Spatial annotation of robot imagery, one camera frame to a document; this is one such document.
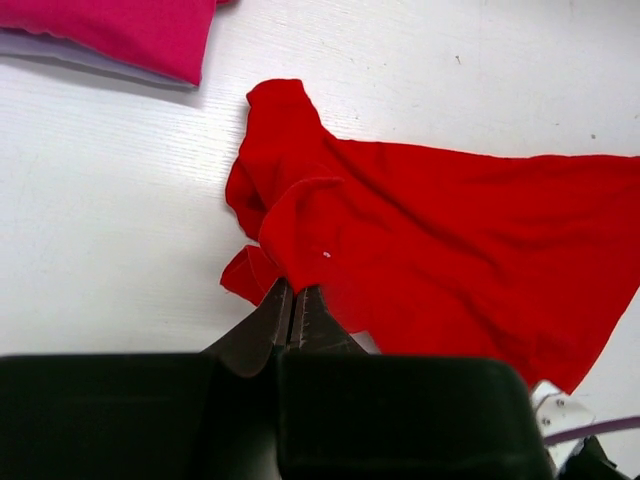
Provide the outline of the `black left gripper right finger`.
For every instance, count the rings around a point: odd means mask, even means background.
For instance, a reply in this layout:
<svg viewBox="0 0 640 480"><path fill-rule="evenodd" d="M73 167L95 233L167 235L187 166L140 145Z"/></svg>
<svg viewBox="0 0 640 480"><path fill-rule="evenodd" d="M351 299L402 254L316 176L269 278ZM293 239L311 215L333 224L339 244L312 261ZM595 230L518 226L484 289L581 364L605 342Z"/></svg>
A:
<svg viewBox="0 0 640 480"><path fill-rule="evenodd" d="M293 297L285 348L303 353L367 354L330 314L318 286L305 288Z"/></svg>

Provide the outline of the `red t-shirt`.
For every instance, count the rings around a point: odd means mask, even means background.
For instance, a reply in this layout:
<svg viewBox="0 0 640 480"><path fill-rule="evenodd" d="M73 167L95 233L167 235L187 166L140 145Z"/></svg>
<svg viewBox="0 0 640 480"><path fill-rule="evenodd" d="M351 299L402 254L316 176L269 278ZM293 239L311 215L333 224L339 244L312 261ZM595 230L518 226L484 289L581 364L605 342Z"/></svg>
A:
<svg viewBox="0 0 640 480"><path fill-rule="evenodd" d="M386 354L508 363L571 392L639 287L639 160L502 158L340 139L296 79L247 96L226 200L250 244L221 284L319 286Z"/></svg>

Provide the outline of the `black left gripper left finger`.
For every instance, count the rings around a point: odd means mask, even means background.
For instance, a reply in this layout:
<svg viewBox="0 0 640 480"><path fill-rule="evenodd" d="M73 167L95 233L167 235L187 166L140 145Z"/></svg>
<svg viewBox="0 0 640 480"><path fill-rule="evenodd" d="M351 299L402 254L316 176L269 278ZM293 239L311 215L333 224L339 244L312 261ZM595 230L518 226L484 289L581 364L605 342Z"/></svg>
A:
<svg viewBox="0 0 640 480"><path fill-rule="evenodd" d="M257 376L276 347L287 343L294 293L278 279L264 299L245 319L202 351L240 378Z"/></svg>

